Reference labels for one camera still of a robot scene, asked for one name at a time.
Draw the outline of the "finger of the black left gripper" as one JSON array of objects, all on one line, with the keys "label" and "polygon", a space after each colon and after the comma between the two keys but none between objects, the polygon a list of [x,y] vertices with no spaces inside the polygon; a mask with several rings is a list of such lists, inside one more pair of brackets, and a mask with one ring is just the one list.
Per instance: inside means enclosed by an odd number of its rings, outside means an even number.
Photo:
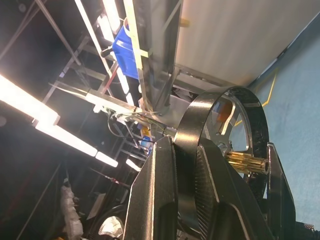
[{"label": "finger of the black left gripper", "polygon": [[267,143],[267,223],[276,240],[294,240],[296,208],[282,163],[272,142]]}]

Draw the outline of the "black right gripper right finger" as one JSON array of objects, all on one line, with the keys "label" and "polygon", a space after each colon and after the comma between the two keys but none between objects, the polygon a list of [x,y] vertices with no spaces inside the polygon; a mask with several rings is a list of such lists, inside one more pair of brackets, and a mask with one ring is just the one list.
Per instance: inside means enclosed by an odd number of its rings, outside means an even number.
[{"label": "black right gripper right finger", "polygon": [[196,149],[194,184],[201,239],[274,239],[248,184],[206,138]]}]

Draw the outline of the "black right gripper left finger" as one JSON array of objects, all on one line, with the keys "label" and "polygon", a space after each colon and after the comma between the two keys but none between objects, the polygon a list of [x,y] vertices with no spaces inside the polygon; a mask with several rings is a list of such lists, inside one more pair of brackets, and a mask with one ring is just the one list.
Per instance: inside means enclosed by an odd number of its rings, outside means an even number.
[{"label": "black right gripper left finger", "polygon": [[136,179],[129,197],[123,239],[175,240],[178,222],[178,181],[172,139],[158,140]]}]

